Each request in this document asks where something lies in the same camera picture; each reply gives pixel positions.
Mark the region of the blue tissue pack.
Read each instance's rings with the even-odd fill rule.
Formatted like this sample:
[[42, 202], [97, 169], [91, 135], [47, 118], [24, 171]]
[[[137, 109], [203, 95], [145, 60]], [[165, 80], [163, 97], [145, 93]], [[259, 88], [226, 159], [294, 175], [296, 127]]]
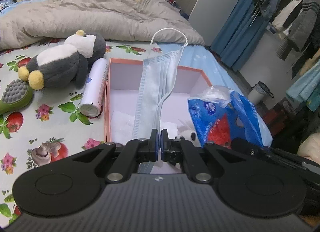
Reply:
[[235, 138], [260, 147], [271, 145], [271, 133], [254, 105], [233, 89], [210, 86], [188, 98], [188, 110], [202, 147], [212, 141], [230, 148]]

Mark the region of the light blue face mask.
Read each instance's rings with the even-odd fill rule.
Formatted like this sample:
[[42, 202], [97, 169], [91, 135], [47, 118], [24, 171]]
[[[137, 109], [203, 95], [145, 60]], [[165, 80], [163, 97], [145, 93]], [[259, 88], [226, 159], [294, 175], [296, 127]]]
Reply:
[[171, 95], [176, 82], [177, 67], [188, 39], [174, 28], [163, 28], [156, 32], [172, 30], [182, 35], [184, 45], [178, 50], [146, 58], [140, 79], [132, 138], [148, 138], [152, 129], [161, 129], [161, 110], [164, 101]]

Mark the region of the small panda plush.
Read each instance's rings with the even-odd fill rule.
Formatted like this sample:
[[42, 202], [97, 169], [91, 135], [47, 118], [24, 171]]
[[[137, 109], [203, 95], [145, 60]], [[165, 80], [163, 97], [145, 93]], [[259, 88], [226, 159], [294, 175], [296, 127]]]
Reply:
[[182, 121], [177, 126], [177, 136], [175, 138], [189, 140], [195, 142], [197, 139], [197, 134], [192, 121]]

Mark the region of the white spray can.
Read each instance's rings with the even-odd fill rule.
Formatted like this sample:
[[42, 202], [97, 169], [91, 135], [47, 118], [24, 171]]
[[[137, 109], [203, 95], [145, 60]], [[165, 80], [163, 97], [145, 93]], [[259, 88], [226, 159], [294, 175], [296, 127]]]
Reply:
[[80, 112], [87, 117], [97, 117], [102, 111], [108, 66], [107, 59], [97, 59], [88, 74], [79, 104]]

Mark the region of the pink cardboard box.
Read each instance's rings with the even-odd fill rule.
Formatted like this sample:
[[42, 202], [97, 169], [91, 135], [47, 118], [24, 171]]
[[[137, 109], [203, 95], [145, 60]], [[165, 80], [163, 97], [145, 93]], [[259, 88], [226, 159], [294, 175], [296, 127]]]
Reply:
[[153, 128], [167, 129], [170, 138], [191, 132], [188, 98], [211, 85], [200, 69], [112, 58], [105, 89], [106, 140], [124, 145], [149, 137]]

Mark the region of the floral bed sheet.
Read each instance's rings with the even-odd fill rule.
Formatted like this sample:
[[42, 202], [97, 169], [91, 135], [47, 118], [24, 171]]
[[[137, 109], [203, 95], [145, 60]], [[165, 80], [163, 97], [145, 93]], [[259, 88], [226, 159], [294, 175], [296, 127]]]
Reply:
[[[40, 52], [63, 44], [49, 39], [20, 49], [1, 51], [1, 97], [7, 85], [18, 79], [17, 70]], [[143, 60], [178, 50], [179, 44], [107, 41], [105, 58]], [[203, 46], [188, 46], [180, 65], [201, 69], [213, 85], [227, 86], [245, 96], [251, 85], [240, 75], [222, 67], [217, 56]], [[105, 140], [104, 114], [89, 118], [80, 113], [83, 88], [73, 84], [53, 90], [35, 91], [23, 109], [1, 114], [1, 227], [20, 215], [12, 197], [17, 177], [29, 169], [63, 159], [98, 146]]]

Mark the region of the white trash bin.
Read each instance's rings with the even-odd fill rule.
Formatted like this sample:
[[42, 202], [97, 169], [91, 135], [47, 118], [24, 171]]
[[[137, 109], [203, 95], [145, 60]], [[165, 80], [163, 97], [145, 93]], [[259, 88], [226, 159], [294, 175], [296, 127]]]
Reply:
[[257, 105], [266, 96], [274, 98], [274, 94], [270, 91], [268, 86], [263, 82], [259, 81], [255, 86], [253, 86], [247, 98], [252, 102], [253, 105]]

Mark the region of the grey penguin plush toy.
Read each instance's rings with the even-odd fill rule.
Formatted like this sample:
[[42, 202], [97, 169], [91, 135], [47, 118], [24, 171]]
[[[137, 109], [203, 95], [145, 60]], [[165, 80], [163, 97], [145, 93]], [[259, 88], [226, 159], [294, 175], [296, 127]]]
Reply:
[[102, 35], [79, 30], [63, 44], [34, 56], [19, 68], [18, 77], [34, 90], [63, 88], [71, 82], [81, 88], [93, 63], [105, 52], [106, 41]]

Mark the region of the green massage brush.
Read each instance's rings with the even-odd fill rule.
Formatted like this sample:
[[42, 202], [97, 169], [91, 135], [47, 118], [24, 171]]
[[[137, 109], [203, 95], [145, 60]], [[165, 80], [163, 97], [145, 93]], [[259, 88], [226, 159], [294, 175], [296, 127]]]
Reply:
[[33, 99], [33, 89], [20, 79], [7, 85], [1, 96], [1, 114], [27, 106]]

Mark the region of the blue curtain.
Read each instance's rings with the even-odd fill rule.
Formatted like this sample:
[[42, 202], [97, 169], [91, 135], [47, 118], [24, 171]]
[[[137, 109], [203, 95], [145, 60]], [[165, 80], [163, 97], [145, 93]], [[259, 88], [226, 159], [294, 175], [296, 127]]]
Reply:
[[222, 63], [240, 70], [259, 43], [281, 0], [238, 0], [210, 48]]

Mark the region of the beige quilted duvet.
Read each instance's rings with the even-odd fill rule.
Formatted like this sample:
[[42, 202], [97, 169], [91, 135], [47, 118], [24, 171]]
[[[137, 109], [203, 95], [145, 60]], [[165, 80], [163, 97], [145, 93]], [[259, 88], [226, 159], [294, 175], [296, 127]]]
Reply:
[[106, 40], [203, 45], [203, 37], [165, 0], [45, 0], [1, 16], [1, 50], [83, 30]]

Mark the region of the hanging clothes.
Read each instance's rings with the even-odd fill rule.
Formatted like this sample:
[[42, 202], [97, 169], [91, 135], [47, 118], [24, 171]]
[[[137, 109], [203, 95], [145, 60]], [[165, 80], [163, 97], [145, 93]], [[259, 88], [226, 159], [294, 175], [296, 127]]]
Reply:
[[[280, 0], [254, 0], [261, 16], [270, 19]], [[319, 108], [319, 0], [291, 0], [271, 23], [281, 43], [277, 56], [285, 60], [291, 51], [301, 54], [292, 66], [296, 81], [286, 91], [291, 100]]]

